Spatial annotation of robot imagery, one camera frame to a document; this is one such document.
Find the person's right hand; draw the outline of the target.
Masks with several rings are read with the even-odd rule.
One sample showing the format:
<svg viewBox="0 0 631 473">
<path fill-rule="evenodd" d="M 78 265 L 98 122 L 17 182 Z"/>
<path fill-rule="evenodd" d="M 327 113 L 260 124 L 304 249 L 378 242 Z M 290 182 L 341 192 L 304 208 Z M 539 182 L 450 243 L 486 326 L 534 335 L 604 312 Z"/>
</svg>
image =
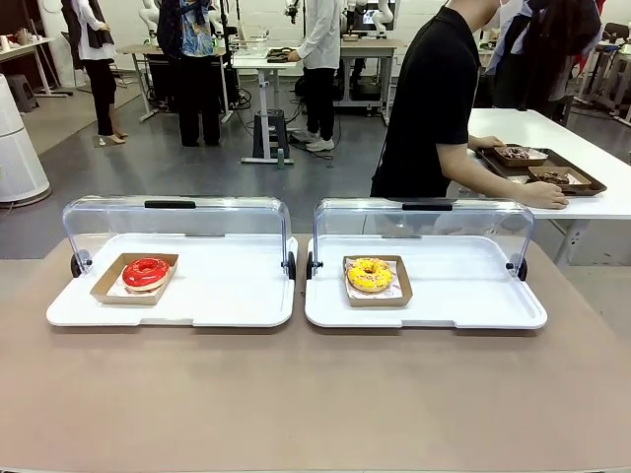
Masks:
<svg viewBox="0 0 631 473">
<path fill-rule="evenodd" d="M 548 210 L 562 210 L 569 204 L 568 198 L 558 185 L 541 181 L 523 186 L 521 202 L 528 207 Z"/>
</svg>

